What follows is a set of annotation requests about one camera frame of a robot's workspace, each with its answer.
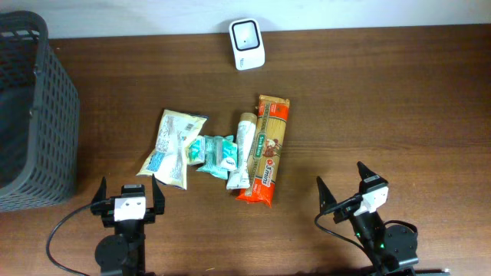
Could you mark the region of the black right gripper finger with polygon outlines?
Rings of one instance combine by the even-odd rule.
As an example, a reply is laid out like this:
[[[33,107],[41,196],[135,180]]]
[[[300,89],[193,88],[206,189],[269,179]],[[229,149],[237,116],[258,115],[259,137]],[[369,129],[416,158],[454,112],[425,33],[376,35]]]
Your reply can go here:
[[[363,181],[374,181],[379,179],[380,176],[367,168],[361,161],[357,162],[358,173]]]
[[[320,176],[316,178],[319,194],[319,212],[327,214],[337,205],[337,201]]]

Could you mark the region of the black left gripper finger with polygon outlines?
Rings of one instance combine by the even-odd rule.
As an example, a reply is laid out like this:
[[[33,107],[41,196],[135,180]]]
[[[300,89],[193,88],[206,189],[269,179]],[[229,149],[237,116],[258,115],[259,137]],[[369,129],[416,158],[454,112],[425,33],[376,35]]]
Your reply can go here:
[[[152,175],[153,187],[153,210],[156,215],[163,215],[165,212],[165,196],[158,186],[155,175]]]
[[[107,199],[106,194],[107,194],[107,181],[105,177],[102,177],[101,184],[92,199],[92,203],[102,202],[106,200]]]

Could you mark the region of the cream snack bag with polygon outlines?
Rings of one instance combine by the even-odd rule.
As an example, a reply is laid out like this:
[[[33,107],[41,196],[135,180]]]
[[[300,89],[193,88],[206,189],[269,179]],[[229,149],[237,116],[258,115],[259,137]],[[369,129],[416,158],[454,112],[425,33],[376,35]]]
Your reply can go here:
[[[164,110],[155,147],[137,176],[155,176],[167,186],[187,190],[186,148],[198,137],[208,117]]]

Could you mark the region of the small teal white packet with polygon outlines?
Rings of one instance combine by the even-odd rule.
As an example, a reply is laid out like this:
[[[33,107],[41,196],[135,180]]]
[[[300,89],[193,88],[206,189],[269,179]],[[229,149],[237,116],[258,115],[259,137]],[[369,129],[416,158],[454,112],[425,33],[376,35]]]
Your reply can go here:
[[[206,139],[198,136],[186,149],[187,164],[189,166],[199,165],[206,159]]]

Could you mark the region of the teal tissue packet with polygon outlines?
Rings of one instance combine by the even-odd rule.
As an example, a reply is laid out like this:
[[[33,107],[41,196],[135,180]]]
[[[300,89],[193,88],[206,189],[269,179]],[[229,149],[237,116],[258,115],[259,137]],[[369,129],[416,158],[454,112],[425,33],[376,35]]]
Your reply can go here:
[[[221,152],[236,152],[238,155],[237,145],[233,142],[233,135],[229,136],[204,136],[206,139],[206,159],[205,163],[197,169],[198,172],[210,173],[219,179],[228,179],[231,171],[218,166],[217,156]]]

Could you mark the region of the small white teal box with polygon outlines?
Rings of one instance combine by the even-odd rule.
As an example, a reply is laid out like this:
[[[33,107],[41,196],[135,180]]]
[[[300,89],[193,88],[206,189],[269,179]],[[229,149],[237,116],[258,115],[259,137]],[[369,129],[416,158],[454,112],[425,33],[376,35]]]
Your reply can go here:
[[[236,152],[221,152],[217,156],[218,166],[228,171],[237,169],[237,153]]]

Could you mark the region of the white tube with brown cap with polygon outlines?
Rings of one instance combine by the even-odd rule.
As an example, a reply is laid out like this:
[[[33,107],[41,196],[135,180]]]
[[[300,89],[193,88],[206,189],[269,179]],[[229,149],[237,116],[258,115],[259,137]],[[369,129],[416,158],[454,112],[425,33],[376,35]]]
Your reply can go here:
[[[248,158],[252,148],[257,116],[254,113],[242,113],[236,135],[238,148],[237,169],[229,174],[227,189],[247,189],[250,187]]]

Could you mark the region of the orange spaghetti packet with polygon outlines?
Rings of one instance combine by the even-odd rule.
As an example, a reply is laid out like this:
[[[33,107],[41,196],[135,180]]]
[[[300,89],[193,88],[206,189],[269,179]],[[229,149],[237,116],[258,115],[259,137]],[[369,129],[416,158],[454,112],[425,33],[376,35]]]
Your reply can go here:
[[[289,99],[259,96],[255,135],[247,163],[250,187],[241,189],[237,200],[272,206],[289,109]]]

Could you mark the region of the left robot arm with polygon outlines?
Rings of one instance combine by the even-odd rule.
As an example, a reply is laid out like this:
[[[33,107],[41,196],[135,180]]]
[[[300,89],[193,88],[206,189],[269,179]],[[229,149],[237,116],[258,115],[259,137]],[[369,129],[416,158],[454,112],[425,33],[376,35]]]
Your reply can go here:
[[[106,197],[106,179],[92,199],[91,213],[114,233],[103,238],[95,249],[102,275],[148,275],[145,259],[145,226],[153,224],[165,209],[165,196],[152,178],[153,205],[147,206],[143,185],[125,185],[119,196]]]

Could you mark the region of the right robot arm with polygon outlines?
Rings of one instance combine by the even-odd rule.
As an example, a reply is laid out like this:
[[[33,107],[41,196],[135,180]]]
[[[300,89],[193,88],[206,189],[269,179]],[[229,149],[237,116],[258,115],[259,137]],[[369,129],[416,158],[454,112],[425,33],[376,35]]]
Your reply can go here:
[[[319,194],[319,213],[314,224],[328,233],[361,249],[371,262],[367,275],[448,275],[448,271],[417,271],[417,227],[401,220],[383,221],[377,209],[386,203],[389,182],[357,162],[361,177],[358,192],[338,202],[321,177],[316,178]],[[336,224],[349,221],[356,240],[333,232],[319,223],[325,215],[333,215]]]

